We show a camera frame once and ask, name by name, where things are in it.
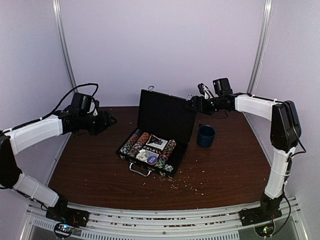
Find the dark blue mug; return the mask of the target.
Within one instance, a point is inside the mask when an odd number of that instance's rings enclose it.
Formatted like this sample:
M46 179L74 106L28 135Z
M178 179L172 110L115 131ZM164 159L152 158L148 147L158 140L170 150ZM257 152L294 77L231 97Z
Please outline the dark blue mug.
M215 135L215 128L207 124L199 124L196 143L201 148L210 148L213 144Z

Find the black poker case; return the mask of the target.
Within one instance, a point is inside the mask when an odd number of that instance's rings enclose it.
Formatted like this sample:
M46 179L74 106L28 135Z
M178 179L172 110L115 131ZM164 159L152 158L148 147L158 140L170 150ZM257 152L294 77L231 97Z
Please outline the black poker case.
M143 89L140 92L138 118L136 128L130 133L126 140L116 150L116 155L129 162L129 170L137 174L140 171L133 168L138 166L147 170L145 176L156 173L162 177L173 178L182 162L182 159L188 149L192 136L197 112L187 109L188 98L181 98L153 90ZM172 151L165 165L174 167L172 172L167 172L163 168L142 162L136 157L130 157L120 153L122 146L129 140L132 134L137 130L142 130L150 135L155 135L164 140L175 140L176 146ZM161 154L163 150L144 145L141 149Z

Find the brown poker chip roll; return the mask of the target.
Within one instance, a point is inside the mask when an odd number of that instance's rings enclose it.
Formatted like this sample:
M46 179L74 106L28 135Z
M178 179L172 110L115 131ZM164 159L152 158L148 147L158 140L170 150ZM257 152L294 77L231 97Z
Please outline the brown poker chip roll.
M149 139L150 134L148 132L144 132L138 139L137 143L141 144L142 146L147 142Z

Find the clear round dealer button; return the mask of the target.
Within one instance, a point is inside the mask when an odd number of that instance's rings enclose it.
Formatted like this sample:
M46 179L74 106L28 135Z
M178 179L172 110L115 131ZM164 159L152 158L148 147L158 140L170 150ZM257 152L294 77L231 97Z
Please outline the clear round dealer button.
M139 161L147 162L148 157L150 156L150 152L147 150L140 150L139 153L136 155L136 158Z

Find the playing card deck box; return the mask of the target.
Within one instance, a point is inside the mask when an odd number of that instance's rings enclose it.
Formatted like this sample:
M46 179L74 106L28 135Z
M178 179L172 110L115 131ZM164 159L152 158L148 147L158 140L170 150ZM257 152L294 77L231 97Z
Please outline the playing card deck box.
M153 165L158 161L159 154L146 149L141 149L135 158L139 161Z
M158 150L163 150L165 148L165 146L167 145L167 143L168 143L168 140L159 138L159 137L151 134L145 145L148 147L158 149Z

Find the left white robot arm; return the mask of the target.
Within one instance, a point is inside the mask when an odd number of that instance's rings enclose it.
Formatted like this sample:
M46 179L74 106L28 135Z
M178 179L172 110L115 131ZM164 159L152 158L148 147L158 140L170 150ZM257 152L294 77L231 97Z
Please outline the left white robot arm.
M97 136L115 125L117 120L106 110L75 114L58 110L48 117L38 118L31 123L9 128L0 133L0 188L13 190L46 205L61 222L72 218L67 200L55 190L46 186L24 171L18 161L24 153L32 156L37 147L49 150L49 144L63 135L86 131Z

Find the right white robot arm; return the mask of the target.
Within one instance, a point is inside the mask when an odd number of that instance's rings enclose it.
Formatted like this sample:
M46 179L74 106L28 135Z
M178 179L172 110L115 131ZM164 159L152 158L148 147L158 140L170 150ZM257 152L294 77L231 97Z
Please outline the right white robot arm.
M270 175L260 206L256 210L259 220L268 220L279 208L284 198L284 186L290 176L291 160L297 154L302 129L295 103L251 95L234 93L205 98L192 96L187 107L197 113L212 115L219 110L237 111L270 121L270 142L273 146L273 161Z

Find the left poker chip row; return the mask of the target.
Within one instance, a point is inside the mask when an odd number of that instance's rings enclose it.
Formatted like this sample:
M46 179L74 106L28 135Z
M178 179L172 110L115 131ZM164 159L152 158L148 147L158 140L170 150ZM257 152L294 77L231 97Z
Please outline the left poker chip row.
M128 139L128 141L121 147L120 149L120 153L123 155L127 155L127 153L129 152L129 150L134 146L134 145L140 145L139 143L137 143L138 139L140 138L140 136L143 134L143 130L141 129L137 129L132 135L131 137Z

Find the poker chip row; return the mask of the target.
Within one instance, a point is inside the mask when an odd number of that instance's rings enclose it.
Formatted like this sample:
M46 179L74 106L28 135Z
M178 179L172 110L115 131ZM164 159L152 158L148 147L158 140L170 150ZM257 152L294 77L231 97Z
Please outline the poker chip row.
M127 155L127 153L129 152L129 150L134 146L134 145L140 145L139 143L137 143L138 139L140 138L140 136L143 134L143 130L141 129L137 129L132 135L131 137L128 139L128 141L121 147L120 149L120 153L123 155Z
M141 146L135 144L135 145L128 151L127 155L128 155L129 157L135 158L140 149L141 149Z
M176 147L176 141L174 139L171 139L168 141L166 146L164 147L163 151L160 153L159 158L156 163L157 168L163 168L166 164L166 161L171 156L174 148Z

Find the right poker chip row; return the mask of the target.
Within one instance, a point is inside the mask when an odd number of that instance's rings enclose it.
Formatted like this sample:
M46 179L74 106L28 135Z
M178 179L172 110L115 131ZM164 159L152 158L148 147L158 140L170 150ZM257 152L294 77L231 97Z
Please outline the right poker chip row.
M164 147L163 151L160 153L159 158L156 163L157 168L163 168L166 164L166 161L171 156L174 148L176 147L176 141L174 139L171 139L168 141L166 146Z

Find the purple small blind button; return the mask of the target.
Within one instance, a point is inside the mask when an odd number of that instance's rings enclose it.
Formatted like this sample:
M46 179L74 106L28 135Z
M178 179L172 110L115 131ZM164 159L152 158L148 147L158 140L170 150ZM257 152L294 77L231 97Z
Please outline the purple small blind button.
M158 162L158 157L156 155L150 155L148 158L147 158L147 163L149 165L155 165L156 163Z

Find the aluminium front rail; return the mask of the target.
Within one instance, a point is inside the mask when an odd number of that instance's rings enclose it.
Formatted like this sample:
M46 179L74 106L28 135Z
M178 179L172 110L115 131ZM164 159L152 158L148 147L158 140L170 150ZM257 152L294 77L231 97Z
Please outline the aluminium front rail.
M244 226L241 210L258 202L191 210L127 210L70 203L89 212L85 227L76 228L71 240L263 240L258 231L275 225L273 240L309 240L306 221L296 198L280 204L282 216Z

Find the right aluminium frame post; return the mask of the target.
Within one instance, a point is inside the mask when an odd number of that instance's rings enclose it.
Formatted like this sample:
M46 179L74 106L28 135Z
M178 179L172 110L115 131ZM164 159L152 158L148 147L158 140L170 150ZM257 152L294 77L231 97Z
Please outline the right aluminium frame post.
M269 35L270 35L273 5L274 5L273 0L264 1L260 34L259 34L259 39L258 39L258 44L257 44L257 49L256 49L256 54L253 62L250 79L248 82L247 89L245 91L246 94L254 95L257 90L258 82L259 82L262 67L263 67L263 63L262 63L263 57L267 49Z

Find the aluminium frame post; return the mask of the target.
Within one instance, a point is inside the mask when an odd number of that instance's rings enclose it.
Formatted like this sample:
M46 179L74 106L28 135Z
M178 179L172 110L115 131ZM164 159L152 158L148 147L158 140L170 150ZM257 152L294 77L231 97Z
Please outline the aluminium frame post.
M64 30L61 3L59 0L52 0L52 6L53 6L53 13L55 17L56 26L57 26L60 46L62 50L63 61L64 61L66 73L67 73L67 78L70 83L71 89L73 90L73 93L77 93L78 92L78 89L76 88L77 83L75 80L74 71L71 64L71 59L68 51L66 35Z
M256 49L256 54L253 62L250 79L248 82L247 89L245 91L246 94L254 95L257 90L258 82L259 82L262 67L263 67L263 63L262 63L263 57L267 49L269 35L270 35L273 5L274 5L273 0L264 1L260 34L259 34L259 39L258 39L258 44L257 44L257 49Z

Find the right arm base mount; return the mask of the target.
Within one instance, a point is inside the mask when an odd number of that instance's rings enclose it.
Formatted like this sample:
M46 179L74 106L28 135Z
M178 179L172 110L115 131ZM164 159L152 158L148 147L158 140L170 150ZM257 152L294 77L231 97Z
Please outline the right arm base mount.
M281 216L282 212L280 208L268 212L262 206L259 206L254 208L243 208L239 211L239 218L243 227L272 221Z

